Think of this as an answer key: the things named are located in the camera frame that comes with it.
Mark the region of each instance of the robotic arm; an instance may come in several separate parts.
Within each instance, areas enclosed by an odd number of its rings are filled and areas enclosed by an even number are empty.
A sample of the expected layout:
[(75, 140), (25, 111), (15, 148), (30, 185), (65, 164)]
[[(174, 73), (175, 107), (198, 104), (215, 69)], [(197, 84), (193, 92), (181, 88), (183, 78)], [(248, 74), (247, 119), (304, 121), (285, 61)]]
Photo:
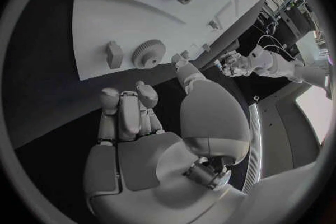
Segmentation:
[(255, 72), (265, 77), (287, 77), (296, 83), (306, 82), (321, 87), (326, 90), (327, 97), (330, 97), (329, 77), (324, 70), (307, 67), (299, 60), (289, 62), (278, 53), (270, 52), (259, 45), (247, 57), (232, 51), (224, 54), (214, 64), (225, 76), (249, 76)]

